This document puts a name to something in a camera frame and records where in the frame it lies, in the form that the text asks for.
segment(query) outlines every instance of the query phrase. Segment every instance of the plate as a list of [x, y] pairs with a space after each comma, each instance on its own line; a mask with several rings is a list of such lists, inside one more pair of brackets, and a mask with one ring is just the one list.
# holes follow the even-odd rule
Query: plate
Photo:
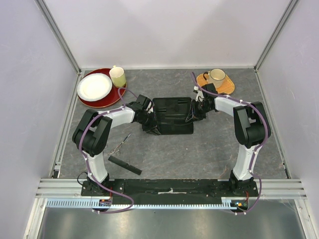
[[[95, 73], [102, 73], [102, 74], [105, 74], [106, 76], [110, 76], [109, 72], [110, 72], [110, 68], [98, 69], [98, 70], [92, 71], [91, 73], [87, 74], [86, 76], [89, 76], [89, 75], [95, 74]], [[93, 108], [109, 107], [120, 100], [120, 97], [118, 94], [118, 89], [119, 88], [112, 85], [110, 93], [98, 101], [94, 101], [94, 102], [85, 101], [85, 100], [81, 99], [80, 97], [79, 97], [79, 100], [83, 104], [85, 104], [86, 106], [93, 107]], [[125, 93], [125, 89], [120, 89], [121, 96], [123, 96], [124, 93]]]
[[109, 94], [112, 89], [110, 77], [102, 73], [87, 75], [80, 81], [78, 96], [85, 101], [98, 101]]

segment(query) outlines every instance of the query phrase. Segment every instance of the white plate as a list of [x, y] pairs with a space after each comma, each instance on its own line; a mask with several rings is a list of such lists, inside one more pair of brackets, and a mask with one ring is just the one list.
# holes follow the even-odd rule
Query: white plate
[[83, 78], [78, 85], [78, 95], [85, 101], [98, 101], [109, 94], [112, 89], [110, 77], [95, 73]]

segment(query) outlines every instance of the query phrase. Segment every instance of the metal bar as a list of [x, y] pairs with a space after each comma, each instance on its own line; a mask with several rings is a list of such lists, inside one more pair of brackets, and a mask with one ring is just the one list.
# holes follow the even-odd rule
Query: metal bar
[[277, 128], [277, 126], [275, 124], [272, 111], [270, 110], [270, 107], [268, 105], [268, 100], [267, 100], [267, 97], [266, 97], [265, 92], [263, 90], [263, 85], [262, 85], [262, 83], [260, 81], [260, 77], [259, 77], [258, 71], [255, 71], [255, 75], [256, 75], [256, 78], [257, 78], [257, 82], [258, 82], [258, 85], [259, 85], [259, 89], [260, 89], [262, 98], [263, 98], [266, 114], [268, 116], [268, 122], [270, 124], [271, 129], [273, 130], [273, 135], [275, 137], [275, 141], [276, 141], [276, 144], [277, 144], [277, 147], [278, 147], [278, 151], [279, 151], [281, 160], [282, 160], [282, 162], [284, 164], [284, 167], [285, 167], [285, 172], [286, 172], [287, 178], [291, 178], [291, 174], [289, 172], [289, 167], [288, 167], [287, 162], [286, 162], [285, 154], [284, 154], [283, 148], [281, 147], [282, 144], [281, 144], [281, 141], [280, 141], [280, 139], [278, 137], [278, 128]]
[[65, 118], [62, 132], [61, 132], [61, 137], [60, 137], [58, 146], [56, 148], [56, 151], [54, 153], [54, 160], [52, 161], [52, 165], [50, 167], [51, 171], [50, 171], [49, 177], [51, 177], [53, 175], [53, 171], [55, 169], [58, 169], [61, 166], [63, 153], [64, 153], [64, 149], [65, 149], [65, 144], [66, 144], [68, 134], [70, 131], [70, 126], [72, 123], [72, 118], [74, 115], [76, 102], [77, 102], [77, 85], [80, 82], [80, 80], [82, 79], [83, 74], [84, 74], [84, 72], [78, 75], [76, 82], [75, 82], [75, 85], [74, 85], [74, 88], [73, 88], [72, 97], [71, 97], [71, 100], [69, 103], [68, 111], [67, 111], [66, 118]]
[[38, 237], [46, 203], [47, 199], [44, 198], [36, 198], [34, 200], [23, 239], [33, 239]]
[[74, 70], [77, 73], [81, 72], [81, 68], [78, 65], [78, 63], [76, 62], [68, 44], [66, 43], [61, 31], [59, 30], [48, 6], [46, 5], [46, 3], [44, 2], [44, 0], [35, 0], [36, 4], [38, 5], [39, 9], [41, 10], [44, 18], [46, 19], [46, 21], [48, 22], [51, 30], [53, 31], [53, 34], [55, 35], [57, 41], [59, 42], [61, 48], [63, 49], [64, 53], [66, 54], [67, 58], [69, 59], [70, 63], [72, 64]]
[[[219, 68], [219, 69], [254, 69], [255, 66], [253, 65], [242, 65], [242, 66], [221, 66], [221, 65], [208, 65], [208, 66], [145, 66], [145, 65], [141, 65], [141, 66], [121, 66], [123, 68], [125, 68], [125, 70], [166, 70], [166, 69], [214, 69], [214, 68]], [[88, 68], [82, 68], [82, 71], [94, 71], [97, 69], [101, 69], [103, 68], [103, 66], [101, 67], [88, 67]]]
[[[298, 179], [265, 179], [261, 200], [270, 199], [306, 199], [306, 193], [302, 183]], [[76, 179], [41, 179], [36, 197], [37, 198], [93, 198], [81, 196], [82, 186]], [[242, 197], [227, 197], [225, 199], [239, 200]]]
[[312, 215], [308, 200], [295, 200], [298, 215], [307, 239], [318, 239], [318, 231]]
[[273, 34], [271, 35], [270, 39], [268, 40], [263, 52], [261, 53], [256, 65], [255, 65], [255, 69], [259, 70], [261, 65], [263, 64], [265, 58], [267, 57], [269, 51], [271, 50], [271, 48], [273, 47], [276, 39], [278, 38], [280, 32], [283, 30], [283, 27], [285, 26], [289, 16], [291, 15], [291, 13], [293, 12], [293, 10], [295, 9], [297, 3], [299, 0], [290, 0], [290, 2], [288, 3], [288, 6], [286, 7], [284, 14], [282, 15], [282, 17], [280, 18]]
[[[132, 209], [237, 209], [230, 206], [231, 200], [222, 199], [221, 204], [191, 204], [191, 205], [133, 205]], [[128, 204], [103, 206], [99, 199], [83, 198], [55, 198], [48, 199], [46, 207], [48, 208], [94, 208], [94, 209], [121, 209], [127, 208]]]

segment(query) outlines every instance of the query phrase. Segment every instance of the red tray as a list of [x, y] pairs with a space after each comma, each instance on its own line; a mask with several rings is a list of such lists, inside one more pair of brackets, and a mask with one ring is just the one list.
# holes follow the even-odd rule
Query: red tray
[[[108, 77], [110, 77], [110, 68], [98, 69], [98, 70], [90, 72], [86, 76], [91, 75], [91, 74], [95, 74], [95, 73], [102, 73], [102, 74], [105, 74]], [[120, 100], [120, 97], [118, 94], [118, 89], [119, 88], [112, 85], [112, 89], [109, 92], [109, 94], [107, 96], [105, 96], [103, 99], [100, 99], [98, 101], [85, 101], [85, 100], [81, 99], [79, 96], [78, 96], [78, 98], [86, 106], [93, 107], [93, 108], [105, 108], [105, 107], [109, 107], [111, 105], [114, 105], [117, 101]], [[121, 96], [123, 96], [124, 93], [125, 93], [125, 89], [120, 89]]]

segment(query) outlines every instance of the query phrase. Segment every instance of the white mug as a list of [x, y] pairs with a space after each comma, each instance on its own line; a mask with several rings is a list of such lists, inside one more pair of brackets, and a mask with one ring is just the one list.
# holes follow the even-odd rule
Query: white mug
[[112, 79], [113, 85], [116, 87], [123, 87], [126, 84], [124, 70], [121, 67], [113, 66], [110, 70], [110, 77]]
[[226, 78], [226, 73], [221, 69], [212, 69], [209, 72], [204, 72], [203, 77], [208, 83], [213, 83], [215, 88], [217, 89], [223, 84]]

